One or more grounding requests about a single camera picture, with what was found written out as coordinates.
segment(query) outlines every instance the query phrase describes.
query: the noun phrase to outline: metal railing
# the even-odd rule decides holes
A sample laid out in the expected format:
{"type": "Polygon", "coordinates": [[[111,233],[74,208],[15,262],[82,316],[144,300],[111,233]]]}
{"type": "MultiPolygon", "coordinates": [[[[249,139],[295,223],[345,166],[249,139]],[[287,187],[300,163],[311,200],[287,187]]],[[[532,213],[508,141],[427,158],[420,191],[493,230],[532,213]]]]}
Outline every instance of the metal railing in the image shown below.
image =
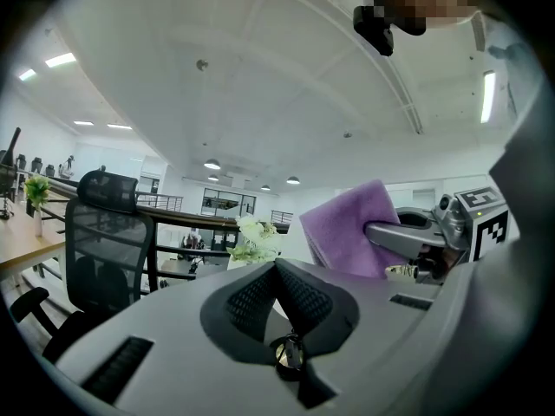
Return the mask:
{"type": "Polygon", "coordinates": [[[290,224],[293,219],[292,212],[271,211],[271,222],[273,224],[290,224]]]}
{"type": "Polygon", "coordinates": [[[150,192],[136,192],[137,206],[149,206],[168,211],[181,211],[181,196],[167,196],[166,194],[152,194],[150,192]]]}
{"type": "MultiPolygon", "coordinates": [[[[57,180],[50,180],[50,190],[60,196],[65,197],[65,199],[56,199],[55,202],[68,202],[71,198],[77,196],[77,192],[74,186],[67,185],[63,182],[57,180]]],[[[42,207],[42,211],[47,215],[43,217],[42,220],[52,220],[57,219],[65,223],[65,217],[51,211],[47,206],[42,207]]],[[[147,253],[147,268],[142,271],[143,274],[148,276],[148,284],[150,287],[150,292],[158,289],[159,277],[165,277],[168,279],[181,279],[191,281],[196,279],[195,272],[188,273],[175,273],[169,271],[159,270],[158,268],[158,253],[173,253],[184,256],[196,256],[196,257],[229,257],[227,251],[216,251],[216,250],[195,250],[189,248],[179,248],[174,246],[167,246],[158,243],[158,225],[159,224],[169,224],[180,227],[187,228],[197,228],[200,230],[215,230],[215,231],[235,231],[239,232],[239,228],[234,219],[230,218],[214,218],[207,216],[197,216],[196,214],[186,214],[184,212],[172,211],[162,208],[156,208],[152,206],[137,205],[137,211],[147,214],[154,221],[154,233],[153,240],[150,242],[147,253]]],[[[289,230],[288,224],[275,223],[277,232],[279,234],[286,234],[289,230]]],[[[147,291],[141,291],[142,295],[148,294],[147,291]]]]}

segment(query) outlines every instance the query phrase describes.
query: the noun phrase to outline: fluorescent light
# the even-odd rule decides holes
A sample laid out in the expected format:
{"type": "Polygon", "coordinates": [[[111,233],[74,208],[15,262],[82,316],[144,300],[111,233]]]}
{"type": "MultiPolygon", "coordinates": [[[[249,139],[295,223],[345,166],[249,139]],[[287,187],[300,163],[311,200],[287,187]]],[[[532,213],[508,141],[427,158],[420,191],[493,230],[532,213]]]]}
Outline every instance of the fluorescent light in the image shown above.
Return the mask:
{"type": "Polygon", "coordinates": [[[206,168],[210,168],[211,170],[218,170],[221,168],[219,162],[216,159],[208,159],[205,163],[206,168]]]}
{"type": "Polygon", "coordinates": [[[25,71],[23,74],[21,74],[19,76],[19,80],[26,81],[27,79],[29,79],[30,77],[32,77],[35,74],[36,74],[36,72],[33,71],[32,69],[30,69],[29,71],[25,71]]]}
{"type": "Polygon", "coordinates": [[[484,106],[482,108],[482,123],[489,121],[492,115],[493,95],[495,94],[495,73],[484,74],[484,106]]]}
{"type": "Polygon", "coordinates": [[[115,125],[113,123],[108,123],[108,127],[109,128],[118,128],[118,129],[131,129],[131,127],[128,127],[127,125],[115,125]]]}
{"type": "Polygon", "coordinates": [[[76,60],[75,56],[68,52],[67,54],[48,59],[45,63],[49,68],[53,68],[54,66],[63,65],[64,63],[75,62],[76,60]]]}

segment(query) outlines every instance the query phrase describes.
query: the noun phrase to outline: chair armrest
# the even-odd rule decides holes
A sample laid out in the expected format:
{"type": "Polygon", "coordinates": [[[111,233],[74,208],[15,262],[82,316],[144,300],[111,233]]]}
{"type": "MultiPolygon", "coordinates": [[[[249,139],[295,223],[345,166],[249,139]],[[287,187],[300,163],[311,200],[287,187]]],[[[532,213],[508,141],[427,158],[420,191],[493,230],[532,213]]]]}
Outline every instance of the chair armrest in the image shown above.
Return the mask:
{"type": "Polygon", "coordinates": [[[48,296],[48,290],[42,287],[36,287],[31,291],[27,291],[27,293],[18,297],[16,301],[11,304],[11,316],[16,322],[21,322],[29,313],[32,313],[44,329],[51,335],[54,335],[58,328],[56,328],[56,325],[52,323],[41,308],[41,302],[48,296]]]}

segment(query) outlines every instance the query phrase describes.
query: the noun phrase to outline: purple cloth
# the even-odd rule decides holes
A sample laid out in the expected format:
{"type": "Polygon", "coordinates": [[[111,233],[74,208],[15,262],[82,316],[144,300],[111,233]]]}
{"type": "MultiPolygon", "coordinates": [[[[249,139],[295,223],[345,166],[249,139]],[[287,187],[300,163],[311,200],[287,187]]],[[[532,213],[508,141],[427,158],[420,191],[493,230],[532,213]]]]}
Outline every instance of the purple cloth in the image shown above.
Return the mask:
{"type": "Polygon", "coordinates": [[[331,270],[385,278],[385,269],[407,262],[364,235],[368,222],[399,224],[381,180],[373,180],[300,216],[314,263],[331,270]]]}

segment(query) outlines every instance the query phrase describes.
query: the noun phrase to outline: chair headrest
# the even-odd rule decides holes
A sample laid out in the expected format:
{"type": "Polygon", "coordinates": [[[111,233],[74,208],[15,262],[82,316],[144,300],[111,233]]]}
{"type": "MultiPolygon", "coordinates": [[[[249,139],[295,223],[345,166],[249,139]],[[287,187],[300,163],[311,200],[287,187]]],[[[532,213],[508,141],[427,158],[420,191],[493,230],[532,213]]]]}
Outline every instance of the chair headrest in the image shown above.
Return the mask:
{"type": "Polygon", "coordinates": [[[135,212],[137,179],[94,170],[87,172],[77,186],[79,199],[105,210],[135,212]]]}

